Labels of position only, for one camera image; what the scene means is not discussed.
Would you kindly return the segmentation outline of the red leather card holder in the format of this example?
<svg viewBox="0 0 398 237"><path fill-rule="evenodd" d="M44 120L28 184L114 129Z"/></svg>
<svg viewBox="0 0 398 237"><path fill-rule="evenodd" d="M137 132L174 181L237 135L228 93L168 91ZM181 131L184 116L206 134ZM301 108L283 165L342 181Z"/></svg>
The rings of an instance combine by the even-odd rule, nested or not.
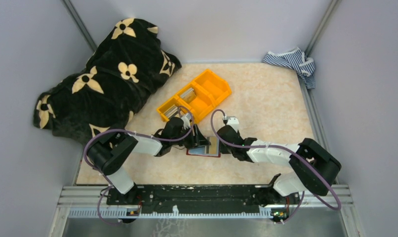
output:
<svg viewBox="0 0 398 237"><path fill-rule="evenodd" d="M192 149L187 149L186 155L188 156L200 156L200 157L212 157L206 154L206 147L198 147L198 148L192 148ZM219 152L219 156L214 157L214 158L219 158L221 156L221 153Z"/></svg>

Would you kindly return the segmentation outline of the gold card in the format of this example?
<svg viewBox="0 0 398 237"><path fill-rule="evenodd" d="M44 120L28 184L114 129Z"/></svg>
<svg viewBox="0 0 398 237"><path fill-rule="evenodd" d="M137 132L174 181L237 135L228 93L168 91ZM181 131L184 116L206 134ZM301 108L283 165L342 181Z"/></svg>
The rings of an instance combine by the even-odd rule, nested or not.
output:
<svg viewBox="0 0 398 237"><path fill-rule="evenodd" d="M206 147L206 154L212 157L219 156L219 140L215 136L209 136L209 145Z"/></svg>

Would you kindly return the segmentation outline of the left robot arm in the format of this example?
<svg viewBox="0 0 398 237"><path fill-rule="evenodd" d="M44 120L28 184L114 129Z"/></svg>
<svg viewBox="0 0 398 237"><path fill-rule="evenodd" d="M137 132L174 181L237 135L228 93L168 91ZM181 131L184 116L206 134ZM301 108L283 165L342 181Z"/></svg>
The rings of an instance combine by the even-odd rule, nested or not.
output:
<svg viewBox="0 0 398 237"><path fill-rule="evenodd" d="M137 200L135 183L123 164L132 153L161 157L174 146L194 149L210 145L189 114L173 117L163 129L153 135L145 135L124 129L110 129L94 136L86 144L83 158L99 171L119 193L125 204Z"/></svg>

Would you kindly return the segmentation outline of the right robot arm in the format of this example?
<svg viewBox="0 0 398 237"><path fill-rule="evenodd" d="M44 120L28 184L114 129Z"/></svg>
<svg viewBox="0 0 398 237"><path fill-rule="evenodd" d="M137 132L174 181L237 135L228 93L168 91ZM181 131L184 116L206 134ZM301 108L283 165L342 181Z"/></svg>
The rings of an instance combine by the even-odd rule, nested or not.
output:
<svg viewBox="0 0 398 237"><path fill-rule="evenodd" d="M288 195L303 191L327 195L342 168L335 157L311 138L297 144L242 138L236 117L224 119L224 126L215 134L225 147L224 152L240 161L271 163L292 169L292 172L280 174L271 181L268 198L273 203L281 203Z"/></svg>

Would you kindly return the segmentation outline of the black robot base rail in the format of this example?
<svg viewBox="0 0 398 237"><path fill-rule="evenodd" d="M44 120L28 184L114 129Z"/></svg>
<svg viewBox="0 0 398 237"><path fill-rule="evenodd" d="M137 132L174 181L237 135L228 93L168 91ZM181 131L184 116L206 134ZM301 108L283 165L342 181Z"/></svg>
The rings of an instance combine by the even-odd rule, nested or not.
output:
<svg viewBox="0 0 398 237"><path fill-rule="evenodd" d="M268 185L137 185L123 195L116 189L107 194L108 205L135 205L143 214L258 213L272 204L297 204L298 194L282 197Z"/></svg>

